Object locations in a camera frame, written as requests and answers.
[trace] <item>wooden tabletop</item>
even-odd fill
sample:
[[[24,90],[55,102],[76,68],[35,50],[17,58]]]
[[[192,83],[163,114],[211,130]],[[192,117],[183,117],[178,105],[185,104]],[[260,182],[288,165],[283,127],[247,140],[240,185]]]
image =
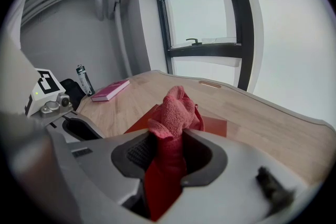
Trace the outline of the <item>wooden tabletop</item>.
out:
[[[308,184],[323,180],[336,152],[335,130],[225,83],[150,71],[130,78],[109,102],[82,100],[77,111],[106,137],[123,134],[169,89],[182,85],[203,116],[227,120],[227,137],[254,146],[285,164]]]

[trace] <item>pink towel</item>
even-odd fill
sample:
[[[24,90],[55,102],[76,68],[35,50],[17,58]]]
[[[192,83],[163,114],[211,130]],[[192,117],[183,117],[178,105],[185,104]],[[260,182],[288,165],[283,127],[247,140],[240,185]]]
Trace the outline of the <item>pink towel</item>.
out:
[[[145,175],[151,219],[156,221],[181,193],[180,180],[186,175],[182,129],[204,131],[204,123],[183,87],[174,86],[148,120],[148,126],[158,139],[156,156]]]

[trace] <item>pink book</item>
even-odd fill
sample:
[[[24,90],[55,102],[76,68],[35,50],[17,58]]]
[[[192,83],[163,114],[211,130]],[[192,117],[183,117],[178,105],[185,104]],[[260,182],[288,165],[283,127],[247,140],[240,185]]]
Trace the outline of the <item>pink book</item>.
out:
[[[104,89],[100,90],[93,96],[91,96],[91,100],[93,102],[99,101],[109,101],[112,97],[118,94],[123,88],[125,88],[128,84],[130,84],[129,80],[122,80],[111,85],[108,85]]]

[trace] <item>black window frame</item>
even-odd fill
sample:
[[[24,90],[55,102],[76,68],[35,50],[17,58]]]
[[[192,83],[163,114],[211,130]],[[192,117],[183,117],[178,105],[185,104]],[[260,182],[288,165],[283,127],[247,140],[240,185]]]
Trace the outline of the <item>black window frame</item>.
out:
[[[238,88],[247,91],[254,57],[254,24],[252,10],[249,0],[232,0],[232,4],[236,23],[236,43],[202,44],[173,49],[171,48],[165,0],[157,0],[164,54],[169,74],[173,73],[172,57],[222,56],[240,58],[242,63]]]

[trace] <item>water bottle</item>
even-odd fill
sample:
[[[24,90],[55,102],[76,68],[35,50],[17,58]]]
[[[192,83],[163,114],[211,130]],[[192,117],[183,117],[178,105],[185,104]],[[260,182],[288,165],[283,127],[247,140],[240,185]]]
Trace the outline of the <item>water bottle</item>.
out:
[[[94,94],[94,89],[91,85],[91,82],[89,80],[88,74],[85,71],[85,67],[82,65],[78,65],[78,67],[76,68],[78,77],[80,82],[82,83],[84,92],[88,95],[91,96]]]

